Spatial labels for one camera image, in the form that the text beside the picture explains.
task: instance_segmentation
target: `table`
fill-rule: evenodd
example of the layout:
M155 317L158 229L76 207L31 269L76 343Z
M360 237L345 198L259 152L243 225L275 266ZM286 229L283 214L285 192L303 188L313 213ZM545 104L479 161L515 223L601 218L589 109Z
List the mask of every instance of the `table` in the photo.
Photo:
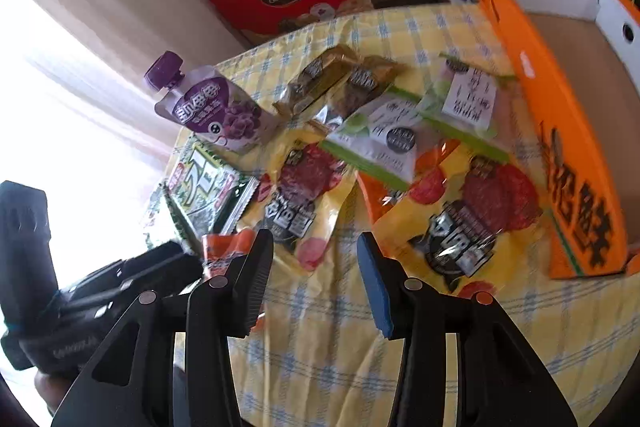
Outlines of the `table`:
M513 73L489 21L472 5L406 7L332 20L275 39L218 68L270 108L290 78L338 42L362 55L380 54L408 64L410 70L397 84L420 93L440 52L499 74ZM537 171L542 176L532 126L526 118L518 121L518 157L533 175ZM187 135L180 134L178 147ZM260 174L268 154L265 147L228 159ZM265 293L264 330L241 341L230 339L240 411L256 427L386 426L402 343L386 341L370 315L355 256L358 234L368 228L364 200L355 188L324 263L306 278L274 263ZM549 280L545 237L523 255L527 269L500 289L498 301L545 362L578 423L587 426L638 353L640 275ZM455 341L448 337L447 427L455 423L457 390ZM178 342L179 359L183 349Z

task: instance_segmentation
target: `box handle hole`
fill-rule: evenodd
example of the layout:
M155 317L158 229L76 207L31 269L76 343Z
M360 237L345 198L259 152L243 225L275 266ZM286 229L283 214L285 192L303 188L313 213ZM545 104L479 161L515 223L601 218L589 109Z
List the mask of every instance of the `box handle hole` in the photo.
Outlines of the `box handle hole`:
M634 30L626 22L622 26L622 35L629 44L631 44L634 41Z

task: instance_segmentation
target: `snack bag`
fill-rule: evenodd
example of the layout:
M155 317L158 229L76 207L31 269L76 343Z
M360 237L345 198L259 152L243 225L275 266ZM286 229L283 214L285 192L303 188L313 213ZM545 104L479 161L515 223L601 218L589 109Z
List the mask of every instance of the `snack bag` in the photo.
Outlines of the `snack bag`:
M415 163L416 175L422 176L439 165L459 144L458 140L440 140L436 147L418 158ZM364 172L358 171L357 179L360 190L362 190L371 225L390 211L405 195L402 190L387 188L383 182Z
M182 148L167 187L193 236L202 237L236 229L258 180L234 169L192 135Z
M175 207L164 182L158 184L149 196L142 230L149 250L167 241L175 241L185 252L196 251L193 248L195 237L180 215L180 210Z
M356 59L354 51L344 44L328 48L287 84L273 107L287 118L299 115L348 73Z
M354 112L320 147L382 181L407 190L416 160L438 143L440 135L416 111L420 98L390 86Z
M380 96L394 81L402 66L388 58L370 55L327 96L324 107L309 121L328 134L340 127L357 109Z
M298 273L318 267L334 232L342 204L355 184L344 161L318 147L314 132L295 129L274 143L268 164L270 188L258 191L238 229L265 228L273 233L275 258Z
M508 79L496 78L455 57L439 58L439 73L418 111L446 136L507 162L513 150Z
M204 250L206 279L216 275L224 275L227 268L236 257L249 253L255 240L255 231L244 229L234 235L209 234L202 236ZM260 306L258 321L251 331L258 331L264 327L264 304Z
M461 144L380 217L373 233L385 255L442 293L480 281L499 288L539 234L539 201L517 167Z

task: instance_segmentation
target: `green snack package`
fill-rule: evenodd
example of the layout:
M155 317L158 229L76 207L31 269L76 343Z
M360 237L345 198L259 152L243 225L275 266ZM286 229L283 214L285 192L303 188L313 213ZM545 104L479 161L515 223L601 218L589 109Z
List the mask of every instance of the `green snack package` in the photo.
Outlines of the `green snack package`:
M196 240L195 251L202 253L203 235L227 235L236 229L258 184L257 178L234 169L195 135L187 140L167 188Z
M158 184L149 196L142 229L149 250L164 245L167 241L175 241L185 252L193 252L191 245L195 238L175 207L165 182Z
M439 58L438 76L418 104L418 112L445 136L466 143L498 162L513 150L511 91L508 79Z
M417 111L420 97L390 86L363 105L320 147L393 190L407 190L416 160L438 143L440 134Z

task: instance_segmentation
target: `camera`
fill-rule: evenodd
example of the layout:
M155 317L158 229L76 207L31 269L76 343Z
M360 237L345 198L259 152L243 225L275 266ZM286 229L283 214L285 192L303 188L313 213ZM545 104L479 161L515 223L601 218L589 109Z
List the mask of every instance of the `camera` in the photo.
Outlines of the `camera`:
M0 184L2 349L14 369L74 376L145 290L180 293L202 277L202 262L173 242L116 261L60 289L49 250L47 196Z

